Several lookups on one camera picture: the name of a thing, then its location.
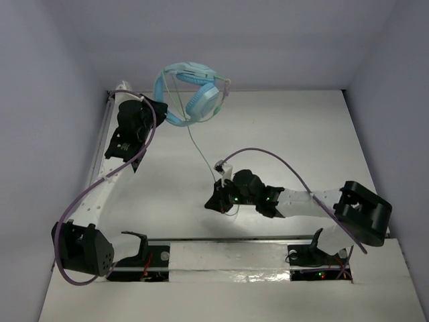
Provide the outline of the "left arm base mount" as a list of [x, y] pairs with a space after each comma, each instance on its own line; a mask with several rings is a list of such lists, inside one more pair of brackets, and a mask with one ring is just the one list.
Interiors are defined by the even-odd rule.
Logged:
[[120, 260], [106, 279], [110, 282], [168, 282], [170, 244], [151, 243], [146, 235], [140, 233], [124, 233], [139, 238], [138, 253]]

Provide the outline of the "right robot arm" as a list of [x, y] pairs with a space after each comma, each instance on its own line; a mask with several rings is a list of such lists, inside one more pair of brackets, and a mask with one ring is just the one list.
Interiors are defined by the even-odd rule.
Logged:
[[341, 249], [353, 245], [384, 245], [393, 207], [359, 182], [348, 180], [339, 189], [294, 191], [270, 186], [248, 169], [223, 172], [205, 209], [225, 214], [235, 205], [253, 206], [266, 218], [317, 217], [330, 219], [330, 227], [316, 230], [309, 254], [323, 264]]

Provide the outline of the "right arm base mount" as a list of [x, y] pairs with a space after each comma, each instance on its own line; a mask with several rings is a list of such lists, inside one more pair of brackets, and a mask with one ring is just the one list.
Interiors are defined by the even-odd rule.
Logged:
[[288, 246], [285, 262], [290, 265], [292, 281], [348, 280], [353, 281], [349, 262], [353, 248], [339, 250], [334, 255], [318, 248], [323, 228], [314, 234], [309, 244]]

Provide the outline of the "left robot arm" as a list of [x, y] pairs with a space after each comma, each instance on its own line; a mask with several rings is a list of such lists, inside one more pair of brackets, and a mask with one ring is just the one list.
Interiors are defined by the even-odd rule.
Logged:
[[112, 104], [99, 173], [52, 229], [56, 266], [74, 286], [108, 277], [121, 261], [142, 264], [149, 256], [146, 235], [113, 227], [111, 213], [166, 119], [168, 106], [133, 93], [115, 94]]

